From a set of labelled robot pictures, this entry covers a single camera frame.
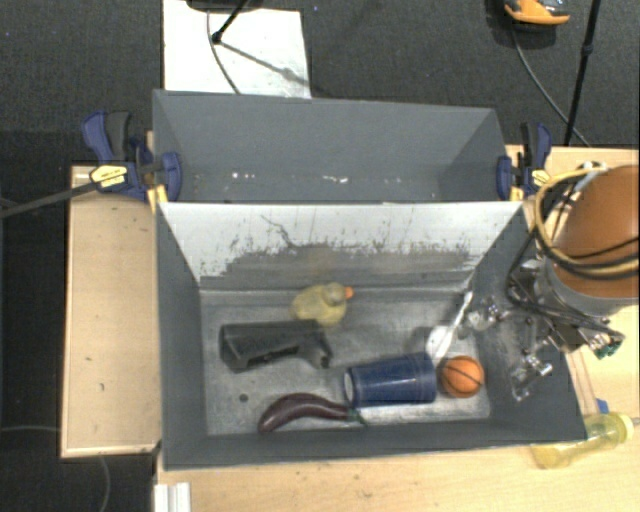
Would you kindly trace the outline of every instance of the blue can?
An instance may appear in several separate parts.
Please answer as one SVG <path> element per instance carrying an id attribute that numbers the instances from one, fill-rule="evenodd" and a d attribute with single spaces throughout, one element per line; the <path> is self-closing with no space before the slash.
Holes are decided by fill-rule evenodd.
<path id="1" fill-rule="evenodd" d="M 431 403 L 436 372 L 425 353 L 409 354 L 349 368 L 344 391 L 352 407 Z"/>

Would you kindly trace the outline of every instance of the small ball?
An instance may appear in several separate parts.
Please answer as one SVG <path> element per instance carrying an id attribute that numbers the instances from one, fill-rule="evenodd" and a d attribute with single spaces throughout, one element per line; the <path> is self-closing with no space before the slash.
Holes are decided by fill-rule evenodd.
<path id="1" fill-rule="evenodd" d="M 456 398 L 470 398 L 484 384 L 482 365 L 469 356 L 457 356 L 444 365 L 440 382 L 447 393 Z"/>

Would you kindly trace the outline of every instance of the dark floor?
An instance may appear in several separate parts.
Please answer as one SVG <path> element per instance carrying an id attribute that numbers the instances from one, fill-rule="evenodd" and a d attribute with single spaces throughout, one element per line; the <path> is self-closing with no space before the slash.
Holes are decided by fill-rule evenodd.
<path id="1" fill-rule="evenodd" d="M 507 142 L 525 120 L 564 125 L 518 60 L 502 16 L 484 0 L 265 0 L 301 7 L 316 96 L 488 106 Z M 532 68 L 569 110 L 588 0 L 570 23 L 520 34 Z M 640 4 L 604 2 L 577 127 L 592 145 L 638 147 Z M 0 186 L 22 202 L 67 185 L 89 159 L 80 120 L 129 110 L 151 127 L 150 91 L 162 84 L 161 0 L 4 0 L 0 4 Z M 47 207 L 4 223 L 2 426 L 59 421 L 66 211 Z M 97 461 L 59 463 L 54 433 L 0 435 L 0 510 L 99 510 Z M 147 510 L 149 457 L 109 458 L 107 510 Z"/>

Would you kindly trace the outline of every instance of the gray bin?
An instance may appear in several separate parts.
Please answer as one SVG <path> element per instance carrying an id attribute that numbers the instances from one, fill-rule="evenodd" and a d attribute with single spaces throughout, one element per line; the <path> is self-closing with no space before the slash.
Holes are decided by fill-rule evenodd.
<path id="1" fill-rule="evenodd" d="M 467 400 L 367 411 L 371 425 L 305 419 L 260 435 L 260 414 L 282 394 L 344 401 L 345 368 L 412 353 L 415 333 L 447 323 L 472 288 L 477 307 L 506 306 L 506 273 L 527 236 L 516 203 L 415 205 L 160 205 L 158 293 L 163 457 L 169 469 L 377 457 L 574 440 L 584 424 L 566 361 L 517 403 L 509 374 L 516 324 L 475 333 L 451 354 L 476 356 L 487 385 Z M 287 320 L 305 286 L 338 280 L 356 295 L 327 330 L 331 368 L 297 358 L 234 374 L 218 353 L 225 323 Z"/>

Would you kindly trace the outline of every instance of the yellow bottle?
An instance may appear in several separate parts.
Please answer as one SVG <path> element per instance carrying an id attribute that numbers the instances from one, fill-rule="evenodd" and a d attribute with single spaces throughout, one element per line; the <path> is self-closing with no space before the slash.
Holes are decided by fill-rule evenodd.
<path id="1" fill-rule="evenodd" d="M 597 414 L 585 418 L 587 440 L 577 443 L 559 443 L 533 446 L 536 462 L 545 469 L 567 467 L 574 460 L 598 450 L 612 450 L 633 437 L 633 427 L 640 418 L 633 420 L 625 414 Z"/>

